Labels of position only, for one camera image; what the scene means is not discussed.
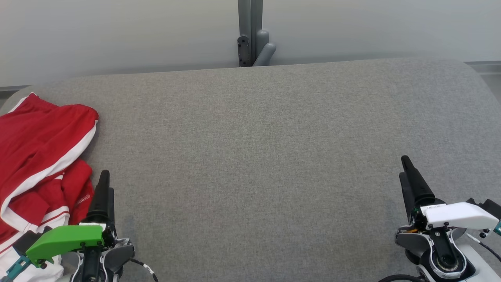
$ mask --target red fabric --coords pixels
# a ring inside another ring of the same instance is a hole
[[[50,221],[47,216],[58,216],[51,212],[69,212],[73,223],[83,219],[93,196],[92,170],[77,158],[90,142],[97,119],[90,107],[59,107],[33,93],[13,112],[0,116],[0,204],[23,188],[7,209],[28,222],[12,223],[16,217],[1,210],[0,243]],[[40,175],[42,179],[31,183]]]

